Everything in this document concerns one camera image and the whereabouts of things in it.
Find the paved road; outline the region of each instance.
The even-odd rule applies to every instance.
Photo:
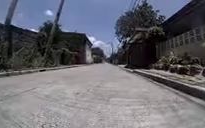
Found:
[[[92,65],[0,78],[0,128],[205,128],[205,102]]]

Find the green tree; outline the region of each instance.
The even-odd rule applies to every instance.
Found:
[[[131,37],[138,27],[150,28],[162,24],[165,16],[158,13],[159,10],[154,10],[147,0],[143,0],[142,5],[134,10],[127,11],[117,20],[115,30],[118,40],[122,42],[126,38]]]
[[[104,51],[99,47],[92,48],[92,55],[94,63],[102,63],[105,59]]]
[[[105,57],[104,51],[99,47],[92,48],[92,55],[96,55],[96,56],[99,56],[101,58]]]
[[[40,33],[44,33],[44,35],[45,35],[45,37],[46,37],[46,41],[47,41],[48,38],[49,38],[49,35],[50,35],[50,32],[51,32],[52,26],[53,26],[53,22],[48,20],[48,21],[44,22],[44,23],[39,27],[39,32],[40,32]],[[60,25],[60,24],[57,24],[57,25],[56,25],[56,29],[55,29],[55,36],[54,36],[52,45],[53,45],[53,44],[57,44],[57,43],[59,43],[59,42],[61,41],[61,34],[62,34],[61,25]]]

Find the blue sky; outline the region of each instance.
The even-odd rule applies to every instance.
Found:
[[[3,22],[11,0],[0,0],[0,21]],[[148,0],[167,18],[190,0]],[[53,20],[60,0],[19,0],[13,24],[38,29],[46,20]],[[108,55],[109,42],[115,39],[115,22],[129,8],[131,0],[66,0],[59,23],[64,31],[86,33],[94,46],[100,46]]]

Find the curb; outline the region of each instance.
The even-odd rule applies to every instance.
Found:
[[[179,90],[183,93],[189,94],[189,95],[194,96],[196,98],[205,100],[205,88],[203,88],[203,87],[189,85],[186,83],[182,83],[182,82],[178,82],[175,80],[165,78],[165,77],[160,76],[160,75],[151,74],[151,73],[147,73],[147,72],[143,72],[143,71],[136,71],[136,70],[130,70],[130,69],[125,69],[125,68],[122,68],[122,69],[127,71],[127,72],[139,74],[139,75],[144,76],[146,78],[152,79],[158,83],[164,84],[168,87]]]
[[[53,68],[40,68],[40,69],[32,69],[32,70],[2,72],[2,73],[0,73],[0,78],[9,77],[9,76],[25,75],[25,74],[31,74],[31,73],[37,73],[37,72],[59,70],[59,69],[75,68],[75,67],[81,67],[81,66],[83,66],[83,65],[72,65],[72,66],[62,66],[62,67],[53,67]]]

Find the utility pole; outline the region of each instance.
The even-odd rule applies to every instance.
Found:
[[[18,0],[12,0],[5,20],[5,41],[7,45],[7,59],[10,59],[13,55],[13,42],[12,42],[12,31],[11,21],[16,9]]]
[[[114,56],[114,43],[111,42],[111,57]]]
[[[46,57],[46,55],[47,55],[47,53],[48,53],[48,51],[51,47],[51,44],[53,42],[53,39],[54,39],[54,36],[55,36],[56,26],[58,24],[58,21],[59,21],[59,18],[60,18],[64,3],[65,3],[65,0],[61,0],[59,8],[58,8],[58,12],[56,14],[56,17],[55,17],[55,20],[54,20],[54,23],[53,23],[53,26],[52,26],[52,29],[51,29],[50,36],[49,36],[49,39],[48,39],[48,42],[47,42],[47,47],[46,47],[46,52],[44,54],[44,57]]]

